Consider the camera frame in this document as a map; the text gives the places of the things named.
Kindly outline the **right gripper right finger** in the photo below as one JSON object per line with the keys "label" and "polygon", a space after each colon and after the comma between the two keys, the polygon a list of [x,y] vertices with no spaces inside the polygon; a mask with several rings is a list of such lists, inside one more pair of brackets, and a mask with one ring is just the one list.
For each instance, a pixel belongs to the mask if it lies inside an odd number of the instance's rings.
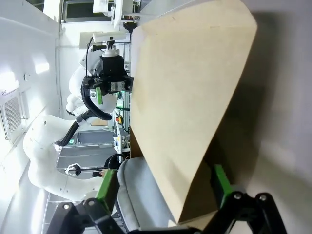
{"label": "right gripper right finger", "polygon": [[285,225],[269,193],[255,197],[234,190],[220,164],[211,168],[210,185],[218,211],[202,231],[202,234],[230,234],[234,224],[245,222],[252,234],[287,234]]}

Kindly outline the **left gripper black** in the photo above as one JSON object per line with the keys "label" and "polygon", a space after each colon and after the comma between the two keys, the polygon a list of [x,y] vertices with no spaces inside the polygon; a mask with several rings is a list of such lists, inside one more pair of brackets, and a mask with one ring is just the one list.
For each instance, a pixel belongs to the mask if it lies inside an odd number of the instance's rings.
{"label": "left gripper black", "polygon": [[95,98],[98,104],[103,104],[102,95],[106,95],[111,91],[112,82],[124,82],[123,90],[131,92],[134,77],[125,76],[124,59],[117,55],[113,57],[100,56],[100,64],[102,72],[100,77],[85,76],[82,81],[82,99]]}

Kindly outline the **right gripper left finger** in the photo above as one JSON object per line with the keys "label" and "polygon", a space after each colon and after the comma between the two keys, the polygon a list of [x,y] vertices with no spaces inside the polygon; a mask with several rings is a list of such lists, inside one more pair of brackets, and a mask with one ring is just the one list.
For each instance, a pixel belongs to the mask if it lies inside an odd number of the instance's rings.
{"label": "right gripper left finger", "polygon": [[122,234],[121,227],[112,218],[118,190],[117,170],[110,169],[95,197],[78,205],[63,202],[57,206],[46,234],[83,234],[90,227],[98,234]]}

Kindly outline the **gray pouch with white print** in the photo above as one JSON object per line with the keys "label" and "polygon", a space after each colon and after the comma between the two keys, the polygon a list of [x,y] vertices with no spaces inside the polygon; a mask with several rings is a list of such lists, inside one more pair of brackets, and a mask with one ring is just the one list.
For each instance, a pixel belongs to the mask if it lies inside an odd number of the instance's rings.
{"label": "gray pouch with white print", "polygon": [[127,231],[168,227],[174,218],[145,158],[124,161],[117,178],[116,206]]}

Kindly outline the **brown cardboard box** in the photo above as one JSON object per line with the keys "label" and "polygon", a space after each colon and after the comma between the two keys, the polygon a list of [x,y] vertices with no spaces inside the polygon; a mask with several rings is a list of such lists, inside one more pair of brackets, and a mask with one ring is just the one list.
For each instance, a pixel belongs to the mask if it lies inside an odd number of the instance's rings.
{"label": "brown cardboard box", "polygon": [[147,162],[176,224],[216,210],[203,159],[256,31],[241,0],[197,1],[133,31],[131,157]]}

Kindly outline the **gray metal cabinet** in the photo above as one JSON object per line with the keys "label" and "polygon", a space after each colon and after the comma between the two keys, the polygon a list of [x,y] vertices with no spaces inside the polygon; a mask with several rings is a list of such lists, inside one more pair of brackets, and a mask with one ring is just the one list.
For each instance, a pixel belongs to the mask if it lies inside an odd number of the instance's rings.
{"label": "gray metal cabinet", "polygon": [[105,130],[78,132],[74,135],[74,144],[62,148],[57,168],[65,170],[74,163],[81,167],[103,166],[105,161],[116,153],[113,136],[113,132]]}

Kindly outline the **white desk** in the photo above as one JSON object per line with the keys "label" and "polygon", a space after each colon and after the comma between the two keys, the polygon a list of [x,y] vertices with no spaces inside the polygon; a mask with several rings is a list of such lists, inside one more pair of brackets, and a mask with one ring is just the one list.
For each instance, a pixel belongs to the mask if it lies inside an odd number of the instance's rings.
{"label": "white desk", "polygon": [[93,0],[93,12],[111,18],[114,28],[126,23],[136,23],[141,0]]}

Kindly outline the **white ceiling air conditioner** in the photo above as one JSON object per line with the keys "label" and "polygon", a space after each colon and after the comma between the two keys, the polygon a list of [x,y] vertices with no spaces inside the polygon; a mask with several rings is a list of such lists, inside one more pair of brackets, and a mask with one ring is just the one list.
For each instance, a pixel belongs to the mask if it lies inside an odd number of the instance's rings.
{"label": "white ceiling air conditioner", "polygon": [[24,132],[27,120],[19,87],[0,91],[0,118],[5,139],[13,143]]}

